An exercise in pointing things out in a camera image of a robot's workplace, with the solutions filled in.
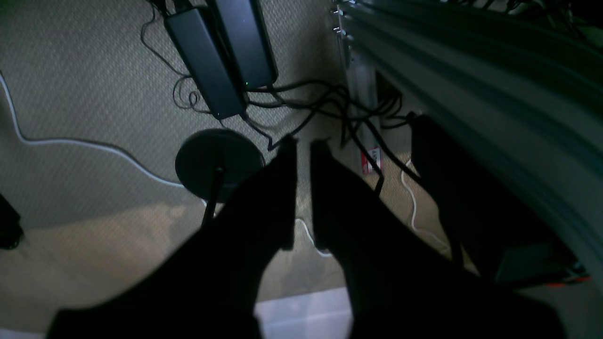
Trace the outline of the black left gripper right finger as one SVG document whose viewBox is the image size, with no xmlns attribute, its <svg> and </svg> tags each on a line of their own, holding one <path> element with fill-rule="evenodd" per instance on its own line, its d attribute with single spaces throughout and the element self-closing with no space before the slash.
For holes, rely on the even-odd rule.
<svg viewBox="0 0 603 339">
<path fill-rule="evenodd" d="M 314 241 L 344 271 L 351 339 L 564 339 L 555 309 L 458 268 L 325 141 L 310 145 Z"/>
</svg>

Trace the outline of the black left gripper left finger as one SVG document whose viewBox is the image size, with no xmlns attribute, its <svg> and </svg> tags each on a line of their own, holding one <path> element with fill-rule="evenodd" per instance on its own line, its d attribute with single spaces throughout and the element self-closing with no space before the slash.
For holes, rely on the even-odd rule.
<svg viewBox="0 0 603 339">
<path fill-rule="evenodd" d="M 260 339 L 254 315 L 263 274 L 294 242 L 297 144 L 230 196 L 155 272 L 118 297 L 62 310 L 49 339 Z"/>
</svg>

